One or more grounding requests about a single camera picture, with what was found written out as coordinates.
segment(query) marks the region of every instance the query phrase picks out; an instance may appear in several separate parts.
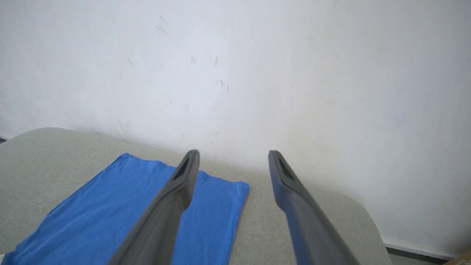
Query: white wall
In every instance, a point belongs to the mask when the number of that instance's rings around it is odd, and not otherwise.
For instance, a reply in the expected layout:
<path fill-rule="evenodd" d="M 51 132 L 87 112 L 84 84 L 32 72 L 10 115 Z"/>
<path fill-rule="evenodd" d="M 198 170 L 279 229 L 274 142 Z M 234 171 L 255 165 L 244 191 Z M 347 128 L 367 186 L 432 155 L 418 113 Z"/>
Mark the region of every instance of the white wall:
<path fill-rule="evenodd" d="M 0 135 L 96 131 L 264 171 L 278 149 L 385 241 L 458 254 L 470 25 L 466 1 L 3 0 Z"/>

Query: folded blue fabric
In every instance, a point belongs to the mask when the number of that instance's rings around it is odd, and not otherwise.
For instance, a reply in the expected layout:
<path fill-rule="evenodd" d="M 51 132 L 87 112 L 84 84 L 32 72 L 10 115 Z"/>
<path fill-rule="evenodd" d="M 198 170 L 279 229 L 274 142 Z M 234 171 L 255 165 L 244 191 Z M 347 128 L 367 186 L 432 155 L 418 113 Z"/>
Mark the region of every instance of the folded blue fabric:
<path fill-rule="evenodd" d="M 10 264 L 106 264 L 175 167 L 122 154 L 61 202 L 36 231 L 7 253 Z M 173 264 L 227 264 L 249 191 L 198 172 L 193 200 L 182 214 Z"/>

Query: gray couch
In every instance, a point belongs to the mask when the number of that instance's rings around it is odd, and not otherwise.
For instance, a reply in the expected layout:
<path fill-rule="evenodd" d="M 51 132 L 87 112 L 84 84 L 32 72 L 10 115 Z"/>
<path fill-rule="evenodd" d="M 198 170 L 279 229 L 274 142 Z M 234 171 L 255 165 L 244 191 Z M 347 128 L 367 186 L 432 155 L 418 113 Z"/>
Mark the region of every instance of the gray couch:
<path fill-rule="evenodd" d="M 53 207 L 125 152 L 172 166 L 184 156 L 58 128 L 36 129 L 0 144 L 0 253 L 12 251 Z M 260 174 L 202 156 L 200 170 L 250 184 L 230 264 L 296 263 L 286 218 L 273 197 L 268 166 Z M 373 220 L 360 204 L 314 186 L 306 188 L 361 264 L 391 264 Z"/>

